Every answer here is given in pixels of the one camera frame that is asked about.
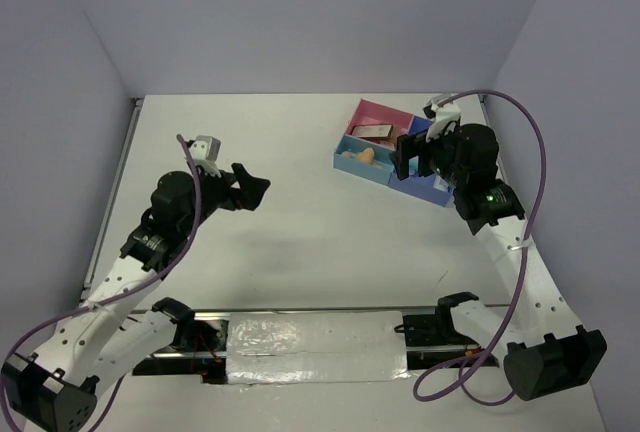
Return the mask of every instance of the purple cable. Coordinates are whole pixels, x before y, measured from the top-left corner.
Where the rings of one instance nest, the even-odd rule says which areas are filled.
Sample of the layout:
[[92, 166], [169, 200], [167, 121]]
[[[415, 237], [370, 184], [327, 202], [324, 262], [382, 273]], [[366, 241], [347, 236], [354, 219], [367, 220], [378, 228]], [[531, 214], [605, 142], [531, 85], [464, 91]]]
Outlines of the purple cable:
[[[529, 121], [529, 124], [531, 124], [531, 127], [533, 128], [533, 132], [535, 133], [536, 138], [538, 139], [538, 146], [540, 148], [540, 185], [538, 186], [538, 193], [533, 203], [533, 207], [531, 208], [531, 214], [529, 215], [529, 220], [527, 221], [527, 225], [525, 226], [525, 229], [524, 229], [524, 234], [522, 237], [522, 241], [524, 243], [531, 236], [531, 229], [533, 227], [535, 218], [538, 215], [538, 209], [540, 208], [540, 202], [542, 202], [542, 195], [544, 194], [544, 188], [547, 182], [547, 151], [544, 146], [542, 132], [540, 131], [540, 127], [538, 127], [538, 124], [536, 123], [533, 116], [520, 102], [518, 102], [516, 99], [514, 99], [510, 95], [504, 94], [502, 92], [498, 92], [497, 90], [492, 90], [492, 89], [468, 90], [466, 92], [461, 92], [459, 94], [453, 95], [452, 97], [449, 97], [448, 99], [440, 102], [438, 105], [444, 106], [444, 105], [450, 104], [455, 100], [461, 99], [463, 97], [468, 97], [470, 95], [492, 95], [495, 97], [500, 97], [501, 99], [504, 99], [507, 102], [510, 102], [518, 110], [520, 110], [520, 112], [524, 114], [524, 116]], [[449, 395], [451, 392], [453, 392], [457, 388], [462, 387], [464, 383], [467, 380], [469, 380], [478, 371], [478, 369], [485, 363], [485, 361], [491, 356], [491, 352], [493, 352], [493, 349], [495, 349], [496, 345], [500, 341], [500, 338], [504, 334], [505, 330], [507, 330], [507, 327], [509, 326], [509, 322], [511, 322], [513, 314], [516, 311], [516, 306], [518, 305], [518, 299], [520, 298], [520, 294], [522, 293], [522, 288], [524, 287], [524, 277], [527, 269], [527, 257], [528, 257], [528, 249], [525, 247], [522, 249], [522, 258], [520, 260], [520, 272], [518, 273], [518, 280], [516, 282], [516, 287], [513, 291], [513, 297], [511, 299], [511, 303], [509, 304], [509, 308], [507, 309], [507, 312], [504, 316], [504, 319], [502, 320], [502, 323], [500, 324], [500, 327], [498, 327], [498, 330], [496, 331], [496, 335], [494, 335], [493, 339], [491, 339], [491, 342], [489, 342], [489, 345], [487, 345], [487, 347], [482, 352], [479, 352], [477, 354], [471, 355], [469, 357], [458, 357], [456, 359], [447, 360], [445, 362], [442, 362], [441, 364], [435, 365], [430, 369], [425, 370], [420, 375], [420, 377], [418, 377], [418, 379], [416, 380], [416, 383], [413, 385], [413, 397], [416, 400], [420, 402], [431, 402], [434, 400], [441, 399], [446, 395]], [[467, 362], [470, 359], [475, 359], [473, 365], [471, 366], [469, 371], [464, 375], [462, 375], [462, 373], [460, 372], [459, 373], [460, 375], [455, 382], [453, 382], [452, 384], [448, 385], [447, 387], [441, 389], [440, 391], [434, 394], [420, 395], [420, 392], [418, 391], [418, 389], [420, 388], [420, 384], [422, 384], [422, 381], [426, 379], [429, 375], [431, 375], [433, 372], [435, 372], [436, 370], [440, 370], [444, 367], [448, 367], [450, 365], [459, 364], [461, 362]], [[466, 389], [465, 389], [465, 393], [478, 403], [484, 402], [484, 401], [480, 401], [480, 399], [476, 399], [475, 397], [472, 397], [471, 393]], [[507, 402], [508, 400], [510, 400], [512, 397], [513, 395], [509, 394], [507, 397], [505, 397], [504, 399], [498, 402], [495, 402], [495, 403], [487, 402], [485, 403], [485, 405], [501, 405]]]
[[[180, 142], [180, 145], [182, 146], [182, 150], [184, 151], [184, 154], [186, 156], [187, 164], [189, 165], [189, 170], [191, 171], [191, 175], [193, 176], [193, 185], [194, 185], [194, 188], [195, 188], [195, 215], [194, 215], [194, 218], [193, 218], [193, 224], [191, 226], [191, 232], [189, 233], [189, 238], [187, 239], [187, 242], [186, 242], [185, 246], [182, 248], [180, 253], [176, 256], [176, 258], [169, 265], [167, 265], [159, 274], [157, 274], [155, 277], [151, 278], [147, 282], [144, 282], [144, 283], [132, 288], [128, 292], [124, 292], [122, 294], [114, 295], [113, 297], [109, 297], [108, 299], [105, 299], [105, 300], [101, 300], [100, 302], [98, 302], [98, 304], [101, 305], [101, 306], [113, 304], [114, 302], [117, 302], [117, 301], [119, 301], [121, 299], [124, 299], [126, 297], [131, 297], [133, 294], [137, 294], [141, 290], [146, 289], [147, 287], [149, 287], [150, 285], [156, 283], [157, 281], [164, 279], [182, 261], [184, 256], [187, 255], [187, 252], [191, 248], [191, 245], [193, 245], [193, 242], [194, 242], [194, 240], [196, 238], [196, 233], [198, 231], [198, 227], [200, 226], [200, 216], [202, 214], [202, 194], [200, 192], [200, 178], [198, 177], [198, 169], [196, 167], [196, 164], [193, 161], [193, 157], [191, 157], [191, 152], [189, 152], [189, 146], [185, 142], [185, 140], [182, 137], [182, 135], [178, 134], [176, 136], [176, 138], [178, 139], [178, 142]], [[61, 320], [69, 319], [69, 318], [72, 318], [72, 317], [78, 317], [79, 315], [86, 314], [87, 312], [90, 312], [91, 310], [92, 309], [89, 309], [89, 307], [79, 307], [78, 309], [72, 310], [70, 312], [65, 312], [64, 314], [61, 314], [61, 315], [59, 315], [57, 317], [53, 317], [52, 319], [46, 320], [43, 323], [41, 323], [40, 325], [37, 325], [36, 327], [34, 327], [33, 329], [29, 330], [27, 333], [25, 333], [22, 337], [20, 337], [16, 341], [16, 343], [13, 345], [13, 347], [11, 347], [11, 349], [9, 350], [9, 353], [7, 354], [7, 357], [5, 358], [4, 362], [9, 360], [9, 358], [20, 348], [20, 346], [26, 340], [28, 340], [30, 337], [32, 337], [36, 333], [40, 332], [41, 330], [46, 329], [47, 327], [49, 327], [51, 325], [55, 325], [58, 322], [60, 322]], [[111, 398], [109, 399], [109, 402], [107, 403], [107, 406], [106, 406], [105, 410], [102, 412], [102, 415], [100, 416], [100, 418], [98, 419], [96, 424], [89, 430], [89, 432], [94, 432], [97, 429], [97, 427], [100, 425], [100, 423], [106, 417], [107, 413], [111, 409], [111, 406], [113, 405], [113, 402], [114, 402], [114, 400], [116, 398], [116, 394], [118, 393], [118, 389], [120, 388], [120, 385], [122, 384], [122, 380], [123, 379], [121, 378], [118, 381], [115, 389], [113, 390]], [[1, 395], [1, 397], [0, 397], [0, 407], [2, 408], [2, 414], [4, 415], [4, 418], [7, 421], [7, 424], [9, 425], [9, 428], [12, 430], [12, 432], [22, 432], [20, 430], [20, 428], [18, 427], [18, 425], [14, 422], [13, 417], [11, 417], [11, 412], [9, 411], [9, 405], [7, 404], [7, 398], [6, 398], [6, 395], [5, 395], [4, 380], [2, 379], [1, 375], [0, 375], [0, 395]]]
[[[462, 377], [463, 368], [467, 365], [469, 360], [473, 360], [470, 357], [466, 357], [466, 359], [467, 360], [465, 360], [464, 362], [462, 362], [460, 364], [460, 368], [458, 369], [458, 378]], [[473, 400], [476, 404], [484, 405], [484, 406], [487, 406], [487, 407], [496, 407], [498, 405], [506, 404], [507, 402], [509, 402], [511, 399], [513, 399], [516, 396], [516, 393], [512, 390], [504, 398], [502, 398], [500, 400], [496, 400], [495, 402], [488, 402], [486, 400], [478, 399], [477, 397], [475, 397], [471, 392], [469, 392], [467, 390], [467, 386], [466, 385], [462, 384], [460, 386], [460, 388], [462, 389], [464, 394], [467, 397], [469, 397], [471, 400]]]

